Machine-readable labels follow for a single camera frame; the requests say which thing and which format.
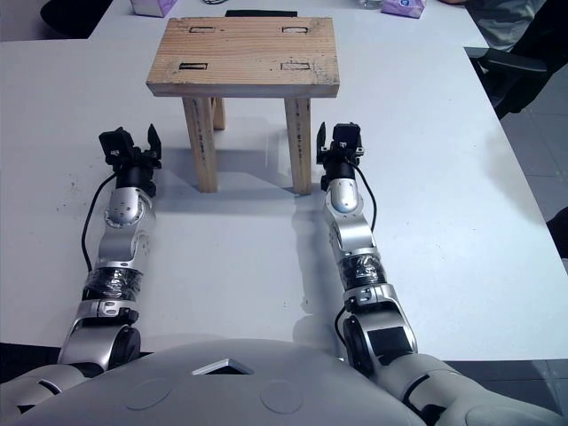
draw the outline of white table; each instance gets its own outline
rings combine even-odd
[[[166,19],[137,16],[130,0],[114,0],[91,39],[162,38],[168,18],[224,16],[228,9],[298,11],[300,16],[331,16],[335,38],[345,42],[396,41],[487,47],[465,8],[428,0],[419,20],[362,10],[359,0],[229,0],[207,5],[201,0],[178,0]]]
[[[144,144],[153,122],[164,148],[139,296],[143,349],[220,336],[339,353],[343,289],[320,214],[321,170],[313,166],[312,196],[281,188],[291,186],[281,101],[227,100],[219,192],[198,193],[181,102],[145,87],[154,49],[2,44],[0,341],[62,344],[86,275],[83,220],[110,174],[98,134],[122,125]],[[375,235],[419,349],[442,359],[568,357],[558,334],[566,273],[463,49],[340,43],[338,56],[339,97],[313,101],[313,128],[362,128]],[[91,256],[108,195],[91,221]]]

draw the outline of tissue box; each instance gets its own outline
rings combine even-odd
[[[137,15],[159,16],[168,14],[177,0],[130,0],[134,13]]]
[[[426,7],[426,0],[383,0],[382,13],[420,18]]]

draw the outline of rectangular slot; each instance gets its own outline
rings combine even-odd
[[[307,27],[282,27],[283,33],[297,33],[297,34],[307,34]]]
[[[204,62],[182,62],[181,64],[179,64],[179,69],[207,69],[207,64]]]
[[[190,33],[214,33],[215,27],[191,27],[189,28]]]
[[[310,69],[310,64],[308,62],[283,62],[280,64],[280,69],[282,71],[297,71]]]
[[[253,371],[234,359],[221,359],[192,371],[192,375],[252,375]]]

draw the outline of black object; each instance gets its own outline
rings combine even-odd
[[[47,25],[70,38],[89,38],[113,0],[51,0],[40,12]]]
[[[568,63],[567,15],[568,2],[548,0],[511,53],[490,49],[471,59],[500,119],[533,102],[550,77]]]
[[[112,370],[140,358],[140,341],[140,332],[136,328],[123,328],[114,340],[108,369]]]
[[[373,360],[367,349],[363,329],[356,317],[351,315],[343,322],[343,335],[347,349],[349,365],[359,371],[365,377],[369,377],[373,372]]]
[[[98,268],[89,274],[83,300],[121,299],[136,301],[142,274],[128,268]]]
[[[161,169],[162,142],[153,124],[148,128],[150,149],[142,152],[134,146],[132,136],[119,127],[114,131],[106,131],[99,136],[100,144],[105,152],[106,164],[113,166],[116,173],[116,187],[135,186],[142,189],[150,197],[156,195],[156,186],[152,182],[154,169]]]
[[[358,165],[364,153],[361,145],[361,128],[354,123],[336,124],[329,148],[326,144],[326,124],[319,127],[316,162],[322,164],[326,174],[321,177],[321,190],[327,191],[334,179],[354,179],[355,171],[350,163]]]
[[[255,11],[255,10],[238,10],[238,11],[227,11],[225,13],[227,18],[234,17],[262,17],[262,16],[273,16],[273,17],[283,17],[283,18],[295,18],[298,16],[298,12],[292,11]]]
[[[374,255],[354,255],[341,260],[339,275],[345,290],[357,287],[377,286],[387,282],[381,259]],[[347,311],[355,312],[358,306],[346,306]]]
[[[562,259],[568,259],[568,207],[547,222],[548,230]]]

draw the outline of wooden stool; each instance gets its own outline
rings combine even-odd
[[[214,129],[223,98],[283,98],[295,193],[312,189],[310,98],[339,90],[330,18],[183,18],[168,22],[146,82],[183,100],[199,190],[217,191]]]

